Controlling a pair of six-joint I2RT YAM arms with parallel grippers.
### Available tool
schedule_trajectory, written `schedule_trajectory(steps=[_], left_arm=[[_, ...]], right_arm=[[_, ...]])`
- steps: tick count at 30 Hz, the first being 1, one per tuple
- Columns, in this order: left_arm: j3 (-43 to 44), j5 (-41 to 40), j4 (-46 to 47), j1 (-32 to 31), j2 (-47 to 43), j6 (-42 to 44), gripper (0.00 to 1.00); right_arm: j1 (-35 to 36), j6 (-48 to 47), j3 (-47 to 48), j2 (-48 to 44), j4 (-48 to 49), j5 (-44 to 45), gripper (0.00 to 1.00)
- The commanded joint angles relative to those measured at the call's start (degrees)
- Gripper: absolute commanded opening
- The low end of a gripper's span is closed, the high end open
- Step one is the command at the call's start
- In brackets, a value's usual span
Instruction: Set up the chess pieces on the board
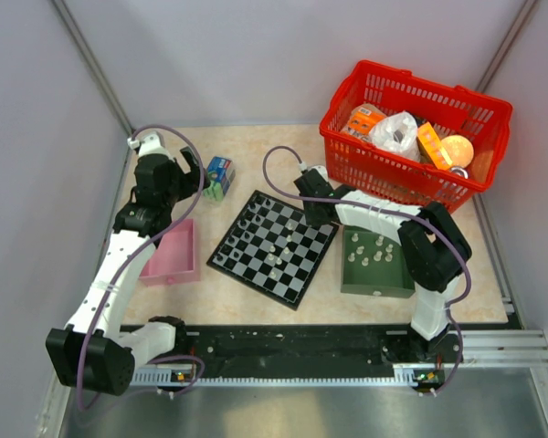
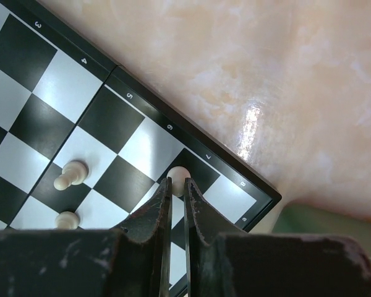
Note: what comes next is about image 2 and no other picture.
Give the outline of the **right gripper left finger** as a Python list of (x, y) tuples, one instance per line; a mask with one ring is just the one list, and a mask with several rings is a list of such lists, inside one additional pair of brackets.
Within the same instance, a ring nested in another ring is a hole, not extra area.
[(172, 181), (110, 229), (0, 231), (0, 296), (167, 296)]

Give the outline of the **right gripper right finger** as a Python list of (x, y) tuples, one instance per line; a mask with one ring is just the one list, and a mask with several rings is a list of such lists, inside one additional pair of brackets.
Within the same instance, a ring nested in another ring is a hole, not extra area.
[(184, 184), (189, 296), (371, 296), (371, 262), (351, 238), (253, 235)]

